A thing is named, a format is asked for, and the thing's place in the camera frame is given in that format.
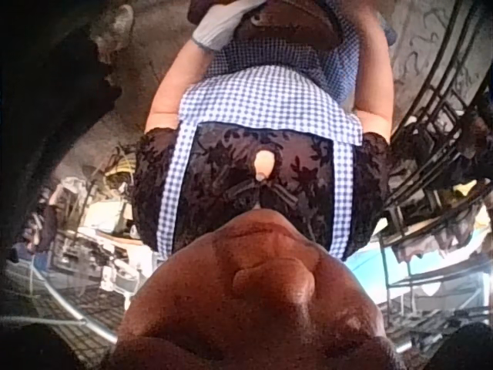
person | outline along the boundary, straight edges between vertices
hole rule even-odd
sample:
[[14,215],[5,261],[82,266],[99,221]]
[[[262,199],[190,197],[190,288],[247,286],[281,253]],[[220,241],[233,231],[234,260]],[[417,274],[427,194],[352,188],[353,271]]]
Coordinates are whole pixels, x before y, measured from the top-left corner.
[[264,2],[210,8],[154,97],[132,206],[163,259],[255,208],[284,215],[341,260],[378,222],[394,95],[371,1],[327,2],[343,32],[328,52],[233,39]]
[[106,368],[403,368],[355,276],[259,209],[171,256],[139,290]]

black floral lace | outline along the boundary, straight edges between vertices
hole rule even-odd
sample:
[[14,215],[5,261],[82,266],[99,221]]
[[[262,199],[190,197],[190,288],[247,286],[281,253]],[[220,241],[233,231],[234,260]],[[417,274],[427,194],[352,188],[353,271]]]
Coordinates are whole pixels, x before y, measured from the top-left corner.
[[[133,212],[144,243],[156,249],[166,171],[176,131],[155,129],[137,153]],[[221,227],[257,204],[282,213],[301,233],[330,248],[334,218],[332,141],[310,134],[205,123],[197,130],[183,179],[174,251]],[[269,150],[276,159],[268,179],[255,179],[253,161]],[[364,135],[354,148],[354,199],[349,257],[370,239],[387,191],[387,144]]]

gingham apron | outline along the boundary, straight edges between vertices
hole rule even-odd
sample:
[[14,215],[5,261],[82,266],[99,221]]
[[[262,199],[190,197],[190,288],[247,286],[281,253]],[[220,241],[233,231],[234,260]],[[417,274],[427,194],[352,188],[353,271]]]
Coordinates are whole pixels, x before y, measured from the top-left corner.
[[282,66],[261,66],[206,79],[189,89],[179,109],[179,133],[164,183],[157,230],[164,259],[173,235],[183,177],[199,124],[234,123],[251,129],[293,130],[334,142],[334,219],[329,254],[342,258],[350,234],[353,146],[360,146],[359,119],[310,79]]

graffiti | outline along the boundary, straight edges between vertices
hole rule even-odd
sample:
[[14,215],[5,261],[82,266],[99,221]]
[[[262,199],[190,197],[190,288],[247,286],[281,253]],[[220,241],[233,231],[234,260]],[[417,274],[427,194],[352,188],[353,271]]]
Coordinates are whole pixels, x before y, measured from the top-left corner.
[[409,46],[414,46],[414,40],[415,39],[420,39],[421,41],[424,41],[427,44],[438,44],[437,41],[440,40],[438,37],[438,34],[436,32],[432,32],[429,38],[426,38],[421,35],[414,35],[411,37],[411,40],[409,42]]
[[471,73],[469,72],[469,69],[466,66],[462,66],[462,68],[459,70],[459,73],[457,75],[457,78],[454,81],[454,90],[455,92],[464,98],[470,88],[473,86],[473,84],[478,81],[479,79],[479,73],[475,73],[473,76],[471,76]]
[[428,19],[434,16],[441,24],[441,26],[445,29],[448,25],[448,21],[450,20],[450,17],[447,15],[445,12],[445,9],[443,8],[433,8],[432,10],[423,13],[423,23],[424,27],[428,29]]

